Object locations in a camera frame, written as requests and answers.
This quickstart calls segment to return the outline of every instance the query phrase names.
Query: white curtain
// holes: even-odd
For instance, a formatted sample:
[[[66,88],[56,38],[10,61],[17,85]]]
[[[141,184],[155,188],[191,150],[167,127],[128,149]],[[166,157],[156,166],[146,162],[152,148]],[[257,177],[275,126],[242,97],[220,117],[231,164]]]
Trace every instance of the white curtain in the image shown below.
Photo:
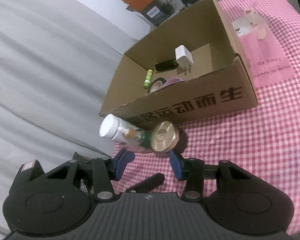
[[[115,37],[134,42],[75,0],[0,0],[1,232],[22,163],[38,159],[48,171],[75,151],[111,154],[98,112],[123,50]]]

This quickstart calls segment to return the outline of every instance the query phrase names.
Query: pink gingham fabric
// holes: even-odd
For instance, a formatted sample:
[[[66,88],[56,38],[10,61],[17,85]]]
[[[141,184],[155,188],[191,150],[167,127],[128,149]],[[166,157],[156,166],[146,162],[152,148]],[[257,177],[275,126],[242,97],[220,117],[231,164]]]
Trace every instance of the pink gingham fabric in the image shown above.
[[[248,7],[266,18],[296,75],[257,88],[254,109],[181,124],[189,137],[183,156],[207,164],[230,160],[288,194],[295,213],[287,232],[293,234],[300,231],[300,15],[286,0],[222,0],[220,5],[231,21]],[[152,152],[136,153],[114,189],[122,192],[157,172],[166,179],[155,192],[182,193],[185,182],[174,177],[168,155]],[[204,194],[214,190],[215,181],[206,180]]]

